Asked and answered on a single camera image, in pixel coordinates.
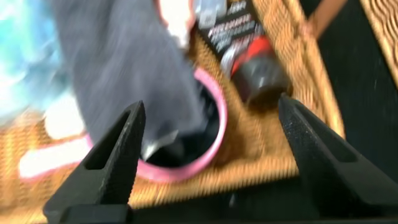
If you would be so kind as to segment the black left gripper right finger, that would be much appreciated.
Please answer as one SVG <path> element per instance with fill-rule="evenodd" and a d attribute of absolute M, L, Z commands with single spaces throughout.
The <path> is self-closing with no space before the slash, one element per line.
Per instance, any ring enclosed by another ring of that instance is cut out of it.
<path fill-rule="evenodd" d="M 397 183 L 301 102 L 282 94 L 278 107 L 302 183 L 322 215 L 397 218 Z"/>

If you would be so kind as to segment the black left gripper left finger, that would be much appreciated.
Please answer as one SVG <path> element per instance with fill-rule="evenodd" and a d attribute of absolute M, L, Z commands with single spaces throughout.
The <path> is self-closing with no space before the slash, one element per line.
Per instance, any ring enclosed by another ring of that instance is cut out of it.
<path fill-rule="evenodd" d="M 138 101 L 94 145 L 43 207 L 50 223 L 131 223 L 127 204 L 146 123 Z"/>

